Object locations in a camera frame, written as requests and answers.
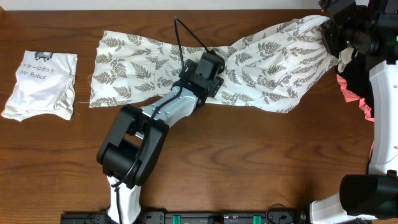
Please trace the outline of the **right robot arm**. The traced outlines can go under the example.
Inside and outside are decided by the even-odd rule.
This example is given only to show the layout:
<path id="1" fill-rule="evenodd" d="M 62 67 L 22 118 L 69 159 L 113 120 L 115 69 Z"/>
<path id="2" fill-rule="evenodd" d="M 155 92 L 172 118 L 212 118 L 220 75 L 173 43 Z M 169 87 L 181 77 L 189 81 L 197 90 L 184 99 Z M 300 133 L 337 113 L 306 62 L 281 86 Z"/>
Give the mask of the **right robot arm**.
<path id="1" fill-rule="evenodd" d="M 343 177 L 340 189 L 310 204 L 310 223 L 371 223 L 397 217 L 397 1 L 319 1 L 330 18 L 322 41 L 333 56 L 352 48 L 343 77 L 364 97 L 374 120 L 365 174 Z"/>

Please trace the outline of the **white fern print dress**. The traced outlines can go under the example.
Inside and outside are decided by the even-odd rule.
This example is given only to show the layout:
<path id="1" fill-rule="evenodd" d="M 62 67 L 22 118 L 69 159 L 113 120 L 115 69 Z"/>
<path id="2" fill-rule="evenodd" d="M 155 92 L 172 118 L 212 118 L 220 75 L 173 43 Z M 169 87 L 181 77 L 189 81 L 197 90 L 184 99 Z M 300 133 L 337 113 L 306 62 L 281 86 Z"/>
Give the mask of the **white fern print dress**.
<path id="1" fill-rule="evenodd" d="M 168 94 L 182 81 L 208 103 L 288 113 L 337 65 L 322 42 L 324 16 L 266 28 L 219 47 L 184 47 L 105 31 L 91 81 L 92 108 Z"/>

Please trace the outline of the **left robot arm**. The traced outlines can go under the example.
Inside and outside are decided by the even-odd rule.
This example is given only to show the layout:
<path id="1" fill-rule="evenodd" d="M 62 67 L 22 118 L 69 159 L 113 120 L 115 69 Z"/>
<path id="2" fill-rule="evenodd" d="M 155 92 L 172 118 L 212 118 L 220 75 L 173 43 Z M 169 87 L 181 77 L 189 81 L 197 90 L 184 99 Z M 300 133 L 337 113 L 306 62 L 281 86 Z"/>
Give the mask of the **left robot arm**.
<path id="1" fill-rule="evenodd" d="M 97 154 L 111 188 L 106 212 L 110 223 L 137 220 L 141 186 L 154 170 L 170 127 L 216 95 L 223 70 L 224 62 L 218 59 L 187 60 L 163 98 L 142 108 L 121 108 Z"/>

